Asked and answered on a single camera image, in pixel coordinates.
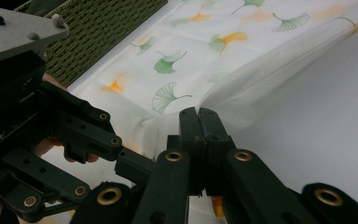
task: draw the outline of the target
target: green textured surface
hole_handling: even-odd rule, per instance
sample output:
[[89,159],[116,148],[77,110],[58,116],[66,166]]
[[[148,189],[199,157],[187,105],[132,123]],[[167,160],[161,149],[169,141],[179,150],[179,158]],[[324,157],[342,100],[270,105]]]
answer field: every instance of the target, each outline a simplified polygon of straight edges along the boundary
[[[129,35],[168,0],[69,0],[49,12],[63,16],[70,35],[48,46],[47,73],[69,86],[112,47]],[[17,8],[25,11],[29,3]]]

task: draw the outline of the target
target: green woven fabric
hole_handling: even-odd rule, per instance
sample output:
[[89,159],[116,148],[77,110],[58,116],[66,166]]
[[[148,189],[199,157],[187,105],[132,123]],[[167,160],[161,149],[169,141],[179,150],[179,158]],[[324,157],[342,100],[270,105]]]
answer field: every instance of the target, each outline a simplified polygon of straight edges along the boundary
[[[47,73],[69,86],[112,47],[147,20],[168,0],[69,0],[49,12],[63,16],[69,37],[48,46]],[[29,3],[17,8],[25,11]]]

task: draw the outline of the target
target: folded cloth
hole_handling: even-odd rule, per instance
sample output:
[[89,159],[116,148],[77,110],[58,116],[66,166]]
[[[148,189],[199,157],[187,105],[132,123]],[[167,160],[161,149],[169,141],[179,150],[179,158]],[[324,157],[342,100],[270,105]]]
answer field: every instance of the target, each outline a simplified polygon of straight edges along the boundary
[[[277,102],[276,90],[358,31],[358,0],[184,1],[72,93],[108,111],[124,145],[150,159],[178,114],[210,108],[228,134]],[[189,223],[222,223],[192,199]]]

